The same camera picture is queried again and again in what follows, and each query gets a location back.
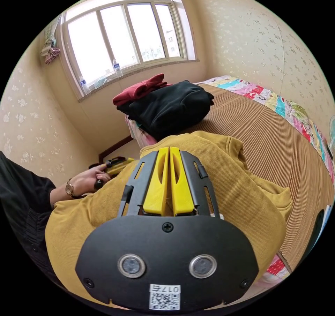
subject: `mustard yellow sweater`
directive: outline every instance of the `mustard yellow sweater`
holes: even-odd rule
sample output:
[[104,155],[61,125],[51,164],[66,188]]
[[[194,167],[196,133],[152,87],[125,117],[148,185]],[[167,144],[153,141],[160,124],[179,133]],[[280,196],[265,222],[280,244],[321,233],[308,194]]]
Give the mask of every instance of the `mustard yellow sweater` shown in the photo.
[[[200,159],[213,184],[220,213],[248,237],[254,249],[260,270],[257,280],[284,241],[292,209],[289,188],[251,174],[243,144],[235,138],[203,131],[169,136],[143,148],[141,157],[168,146]],[[57,202],[46,227],[48,255],[57,277],[70,292],[95,303],[103,304],[93,299],[79,281],[76,261],[88,235],[117,216],[125,184],[136,164],[134,161],[126,166],[115,179],[84,199]]]

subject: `curtain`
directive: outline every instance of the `curtain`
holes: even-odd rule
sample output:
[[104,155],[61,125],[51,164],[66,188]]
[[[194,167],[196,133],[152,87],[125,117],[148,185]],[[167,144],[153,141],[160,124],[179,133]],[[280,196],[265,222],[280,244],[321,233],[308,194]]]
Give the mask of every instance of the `curtain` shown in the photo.
[[45,29],[45,42],[41,51],[41,56],[45,57],[45,63],[49,65],[60,53],[60,49],[55,47],[56,38],[54,37],[60,15],[56,17]]

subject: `window frame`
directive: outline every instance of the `window frame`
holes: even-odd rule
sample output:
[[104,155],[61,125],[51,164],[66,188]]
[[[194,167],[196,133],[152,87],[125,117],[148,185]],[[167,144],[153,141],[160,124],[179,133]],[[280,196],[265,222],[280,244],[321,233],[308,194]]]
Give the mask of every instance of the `window frame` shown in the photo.
[[[163,46],[163,50],[164,50],[164,53],[165,53],[165,58],[153,59],[153,60],[145,61],[145,62],[143,61],[143,57],[142,57],[142,54],[141,54],[141,51],[140,51],[140,48],[139,48],[139,45],[138,45],[138,42],[137,42],[137,39],[136,39],[136,35],[135,35],[135,32],[134,32],[134,28],[133,28],[133,25],[132,25],[132,22],[131,22],[131,19],[130,19],[130,15],[129,15],[129,11],[128,11],[128,5],[131,5],[131,4],[150,4],[151,5],[152,12],[154,14],[154,17],[155,17],[155,20],[156,20],[156,23],[157,23],[157,28],[158,28],[158,31],[159,31],[159,34],[160,34],[160,37],[161,37],[162,46]],[[173,25],[174,25],[174,30],[175,30],[175,33],[176,33],[177,43],[178,43],[178,47],[179,47],[179,53],[180,53],[179,57],[169,57],[169,49],[168,49],[168,46],[167,46],[167,43],[166,43],[166,40],[165,40],[165,37],[164,37],[164,32],[163,32],[163,29],[162,29],[162,25],[161,25],[161,21],[160,21],[158,12],[157,12],[156,5],[167,5],[169,7],[172,22],[173,22]],[[87,10],[87,11],[81,13],[81,14],[78,14],[78,15],[70,18],[67,21],[66,21],[67,11],[65,11],[62,14],[62,18],[60,20],[61,39],[62,39],[62,42],[63,42],[64,49],[66,51],[66,58],[67,58],[68,66],[70,67],[70,70],[72,72],[73,79],[76,79],[76,81],[77,81],[77,85],[76,85],[77,87],[79,87],[78,82],[79,82],[79,77],[81,75],[81,71],[80,71],[77,59],[75,57],[75,54],[74,54],[74,51],[73,51],[73,48],[72,48],[68,25],[71,22],[73,22],[73,21],[75,21],[75,20],[77,20],[77,19],[79,19],[79,18],[81,18],[85,15],[88,15],[88,14],[91,14],[91,13],[95,12],[96,15],[97,15],[100,31],[102,33],[102,37],[103,37],[107,52],[108,52],[109,57],[111,58],[111,61],[112,61],[115,58],[114,58],[113,50],[112,50],[111,44],[108,40],[106,29],[105,29],[105,26],[104,26],[104,23],[103,23],[101,10],[111,8],[111,7],[115,7],[115,6],[121,6],[121,9],[123,11],[123,14],[125,16],[126,23],[127,23],[127,26],[128,26],[129,34],[130,34],[131,40],[133,42],[134,49],[136,51],[136,58],[137,58],[137,61],[138,61],[137,64],[130,65],[130,66],[127,66],[127,67],[123,67],[122,68],[123,74],[135,72],[135,71],[138,71],[138,70],[143,70],[145,68],[149,68],[149,67],[154,66],[154,65],[165,65],[165,64],[168,65],[169,63],[176,62],[176,61],[187,61],[187,52],[186,52],[186,45],[185,45],[185,40],[184,40],[184,36],[183,36],[183,29],[182,29],[182,26],[181,26],[181,21],[180,21],[180,17],[179,17],[176,5],[173,2],[173,0],[124,0],[124,1],[111,2],[111,3],[101,5],[99,7],[95,7],[95,8],[92,8],[90,10]],[[105,75],[105,78],[108,81],[113,81],[114,79],[117,78],[117,75],[116,75],[116,73],[110,73],[108,75]],[[99,78],[97,78],[94,82],[88,83],[91,92],[95,90],[94,85],[95,85],[95,83],[98,79]],[[85,94],[80,87],[79,87],[79,89],[80,89],[80,98],[81,98],[81,97],[85,96]]]

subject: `plastic bottle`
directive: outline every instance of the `plastic bottle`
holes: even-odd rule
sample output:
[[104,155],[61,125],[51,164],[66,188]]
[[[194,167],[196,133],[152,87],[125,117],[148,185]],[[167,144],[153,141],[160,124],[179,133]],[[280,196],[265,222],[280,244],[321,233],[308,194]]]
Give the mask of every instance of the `plastic bottle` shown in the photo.
[[120,68],[120,65],[116,62],[115,59],[113,59],[113,68],[114,68],[115,73],[116,73],[118,78],[123,75],[123,73],[121,71],[121,68]]
[[82,75],[79,77],[79,83],[84,93],[87,94],[90,91],[90,88],[86,83],[85,79],[82,77]]

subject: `bamboo mat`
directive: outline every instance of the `bamboo mat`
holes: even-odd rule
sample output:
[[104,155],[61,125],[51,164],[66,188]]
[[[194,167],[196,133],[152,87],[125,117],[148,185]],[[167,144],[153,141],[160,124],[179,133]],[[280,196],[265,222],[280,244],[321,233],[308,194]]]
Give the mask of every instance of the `bamboo mat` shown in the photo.
[[266,106],[222,88],[199,86],[215,96],[214,106],[187,132],[203,130],[241,140],[253,174],[290,187],[293,210],[280,251],[294,270],[307,247],[317,214],[334,199],[334,186],[321,157],[298,130]]

